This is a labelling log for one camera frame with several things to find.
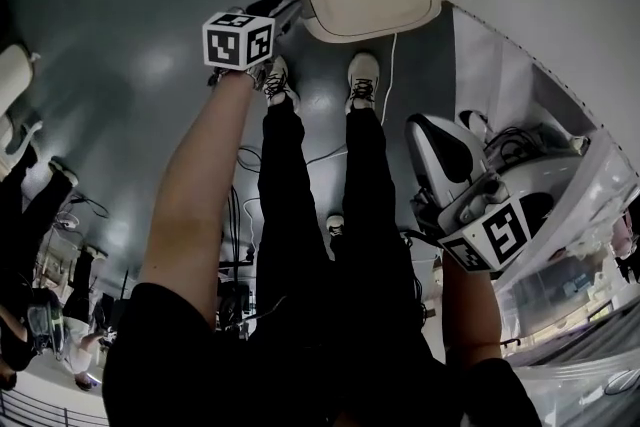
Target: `white sneaker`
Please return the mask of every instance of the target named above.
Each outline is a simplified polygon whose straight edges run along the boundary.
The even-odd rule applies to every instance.
[[[56,171],[59,171],[64,176],[66,176],[67,179],[71,182],[71,186],[72,187],[77,187],[78,186],[78,177],[73,172],[69,171],[69,169],[67,169],[65,166],[63,166],[57,160],[51,159],[49,161],[49,169],[51,169],[52,173],[54,173]]]
[[[348,73],[351,92],[345,112],[349,114],[351,109],[373,109],[380,82],[378,60],[367,52],[360,52],[351,60]]]
[[[98,248],[93,246],[84,246],[82,250],[93,256],[94,260],[106,260],[107,256],[109,256],[107,253],[100,251]]]
[[[331,238],[342,235],[344,229],[344,217],[341,215],[331,215],[327,218],[327,230]]]
[[[262,91],[267,96],[267,105],[280,105],[288,96],[293,102],[293,111],[297,114],[300,109],[300,97],[291,89],[288,82],[289,70],[282,56],[276,57],[273,69],[264,82]]]

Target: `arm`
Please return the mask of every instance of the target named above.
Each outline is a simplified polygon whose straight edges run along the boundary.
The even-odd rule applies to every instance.
[[[488,273],[469,274],[446,252],[442,257],[442,324],[447,363],[462,369],[501,358],[500,309]]]
[[[173,154],[156,199],[141,282],[177,293],[215,325],[222,215],[253,93],[229,73]]]
[[[80,341],[80,348],[83,351],[89,352],[93,343],[97,342],[102,337],[103,335],[99,333],[93,333],[92,335],[87,335],[83,337],[82,340]]]
[[[0,318],[4,320],[4,323],[7,325],[9,329],[16,335],[17,338],[22,340],[23,342],[27,341],[27,328],[24,327],[20,321],[15,318],[9,310],[7,310],[4,306],[0,305]]]

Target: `black shirt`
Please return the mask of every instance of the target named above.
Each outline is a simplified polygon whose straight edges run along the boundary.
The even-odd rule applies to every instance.
[[[31,287],[24,283],[24,280],[18,276],[14,277],[14,275],[11,274],[5,276],[2,280],[0,304],[27,328],[27,341],[23,342],[14,335],[9,326],[0,319],[0,350],[2,350],[2,359],[16,372],[26,369],[36,355],[33,346],[33,336],[27,323],[27,308],[29,307],[32,296]]]
[[[180,296],[141,284],[107,358],[105,408],[112,426],[330,425],[340,411],[361,425],[460,425],[463,413],[473,425],[540,425],[507,362],[458,374],[417,335],[378,346],[372,333],[348,359],[228,342]]]

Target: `person standing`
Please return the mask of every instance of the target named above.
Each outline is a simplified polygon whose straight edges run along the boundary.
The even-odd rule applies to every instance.
[[[49,162],[51,180],[22,212],[22,181],[38,161],[29,145],[20,161],[0,183],[0,388],[13,389],[17,372],[36,355],[27,323],[33,299],[33,270],[38,251],[62,204],[78,179],[57,160]]]
[[[62,351],[62,363],[73,374],[76,385],[83,391],[89,391],[93,387],[87,374],[98,341],[104,336],[104,332],[91,330],[90,318],[90,285],[91,265],[95,260],[105,260],[107,255],[102,251],[85,245],[76,261],[73,273],[73,292],[64,305],[65,342]]]
[[[444,258],[447,366],[422,336],[408,247],[395,225],[395,187],[376,117],[379,66],[348,70],[344,243],[332,265],[302,152],[300,98],[284,59],[229,72],[190,128],[162,180],[139,284],[107,358],[111,425],[539,426],[500,356],[500,314],[489,275]],[[255,88],[267,98],[258,188],[257,328],[224,344],[216,326],[220,232]],[[149,333],[162,326],[162,344]],[[136,375],[152,383],[139,393]],[[495,407],[500,390],[500,407]]]

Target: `gray floor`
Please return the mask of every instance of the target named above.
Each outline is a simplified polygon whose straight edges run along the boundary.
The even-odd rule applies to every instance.
[[[111,219],[103,221],[86,207],[74,210],[87,241],[111,255],[103,288],[119,287],[127,269],[137,274],[161,174],[208,94],[201,24],[216,11],[251,1],[9,0],[24,41],[42,55],[35,81],[13,115],[18,121],[34,113],[41,117],[44,129],[38,142],[43,156],[63,157],[80,177],[81,192],[111,212]],[[371,50],[381,61],[382,98],[391,40],[329,45],[314,40],[302,27],[287,38],[283,53],[303,100],[304,151],[311,159],[344,142],[346,69],[359,49]],[[453,114],[454,67],[449,11],[429,26],[399,37],[385,126],[399,225],[414,224],[408,200],[416,189],[404,144],[404,121],[416,111]],[[256,94],[245,144],[260,146],[265,112],[264,98]],[[344,157],[309,168],[322,224],[329,212],[340,208],[344,169]],[[42,187],[45,176],[43,166],[32,174],[29,194]],[[256,176],[238,168],[235,184],[241,201],[257,195]],[[249,208],[256,213],[259,240],[259,207]],[[247,247],[249,223],[244,215],[242,223]],[[224,253],[229,257],[228,247]]]

